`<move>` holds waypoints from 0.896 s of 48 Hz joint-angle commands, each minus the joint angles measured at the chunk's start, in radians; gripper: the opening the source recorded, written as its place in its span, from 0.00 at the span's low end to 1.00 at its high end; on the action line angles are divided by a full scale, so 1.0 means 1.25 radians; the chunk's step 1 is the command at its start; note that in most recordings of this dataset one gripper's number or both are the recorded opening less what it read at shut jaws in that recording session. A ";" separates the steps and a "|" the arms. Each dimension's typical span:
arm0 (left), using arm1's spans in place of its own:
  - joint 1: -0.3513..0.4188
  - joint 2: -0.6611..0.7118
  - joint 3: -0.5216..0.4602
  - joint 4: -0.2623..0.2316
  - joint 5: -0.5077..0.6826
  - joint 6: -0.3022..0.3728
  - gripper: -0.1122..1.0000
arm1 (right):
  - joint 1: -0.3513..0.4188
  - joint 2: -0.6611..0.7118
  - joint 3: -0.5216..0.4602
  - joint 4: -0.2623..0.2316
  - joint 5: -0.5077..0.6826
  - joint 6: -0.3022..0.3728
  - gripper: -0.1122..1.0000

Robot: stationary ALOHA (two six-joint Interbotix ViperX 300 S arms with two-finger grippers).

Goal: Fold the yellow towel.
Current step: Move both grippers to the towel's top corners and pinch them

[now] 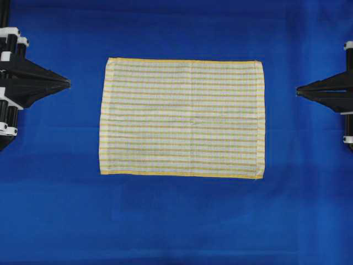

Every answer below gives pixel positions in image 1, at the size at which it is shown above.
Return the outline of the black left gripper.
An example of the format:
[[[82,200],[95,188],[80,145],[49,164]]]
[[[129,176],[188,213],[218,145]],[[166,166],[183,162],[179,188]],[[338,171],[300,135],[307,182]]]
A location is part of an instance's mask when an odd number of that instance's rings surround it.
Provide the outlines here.
[[[30,60],[24,59],[29,41],[17,27],[1,28],[1,136],[17,136],[18,112],[36,101],[71,87],[71,81]],[[16,101],[10,94],[16,76],[9,66],[17,56],[17,80],[33,81],[16,87]]]

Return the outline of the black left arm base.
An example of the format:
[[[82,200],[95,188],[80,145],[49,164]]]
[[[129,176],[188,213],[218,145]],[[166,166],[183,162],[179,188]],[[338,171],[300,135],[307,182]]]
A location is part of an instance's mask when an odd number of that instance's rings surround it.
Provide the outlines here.
[[[15,136],[12,135],[0,135],[0,151],[4,150],[14,139]]]

